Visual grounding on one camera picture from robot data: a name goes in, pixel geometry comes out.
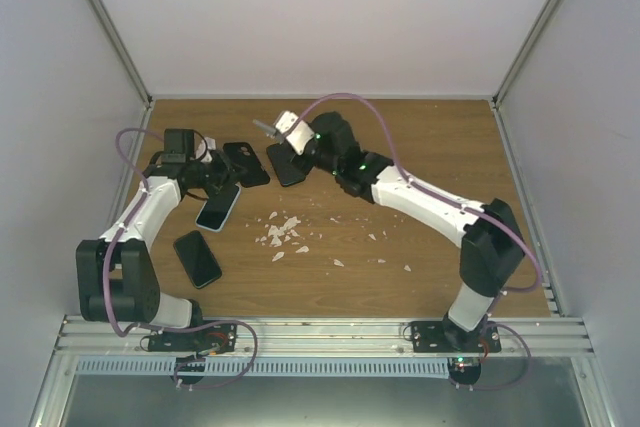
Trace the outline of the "black smartphone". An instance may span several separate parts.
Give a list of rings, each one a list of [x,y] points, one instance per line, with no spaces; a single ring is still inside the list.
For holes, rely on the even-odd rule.
[[[306,175],[293,164],[295,152],[290,147],[274,143],[266,148],[266,154],[282,187],[291,187],[306,180]]]

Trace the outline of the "black phone case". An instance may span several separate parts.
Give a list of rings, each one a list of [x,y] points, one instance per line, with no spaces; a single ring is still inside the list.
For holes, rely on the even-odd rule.
[[[223,152],[234,166],[240,185],[245,188],[259,187],[270,182],[270,176],[248,142],[227,142]]]

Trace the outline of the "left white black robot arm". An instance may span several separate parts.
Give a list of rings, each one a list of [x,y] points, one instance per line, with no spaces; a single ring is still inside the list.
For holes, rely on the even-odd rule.
[[[84,320],[108,323],[119,337],[135,328],[171,332],[181,349],[193,351],[206,338],[197,304],[161,291],[150,251],[192,190],[213,199],[238,183],[240,171],[193,129],[167,129],[160,139],[162,150],[135,171],[138,190],[120,217],[76,249],[79,306]]]

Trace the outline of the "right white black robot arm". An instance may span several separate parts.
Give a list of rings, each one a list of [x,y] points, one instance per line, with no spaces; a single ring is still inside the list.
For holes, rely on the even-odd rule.
[[[499,199],[471,201],[410,176],[395,160],[362,149],[337,112],[305,122],[286,111],[275,128],[303,173],[325,171],[346,194],[405,214],[459,248],[462,285],[443,317],[442,335],[456,352],[477,343],[489,311],[525,256],[510,206]]]

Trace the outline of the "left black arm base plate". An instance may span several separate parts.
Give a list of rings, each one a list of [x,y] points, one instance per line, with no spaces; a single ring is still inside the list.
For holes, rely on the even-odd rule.
[[[191,333],[164,330],[144,336],[139,347],[145,352],[216,355],[235,349],[236,334],[237,327],[230,323]]]

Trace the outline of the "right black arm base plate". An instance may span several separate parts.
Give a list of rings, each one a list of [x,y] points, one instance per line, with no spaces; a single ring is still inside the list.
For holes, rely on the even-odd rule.
[[[415,353],[498,353],[502,350],[495,327],[481,324],[467,332],[447,316],[439,320],[413,320],[403,333]]]

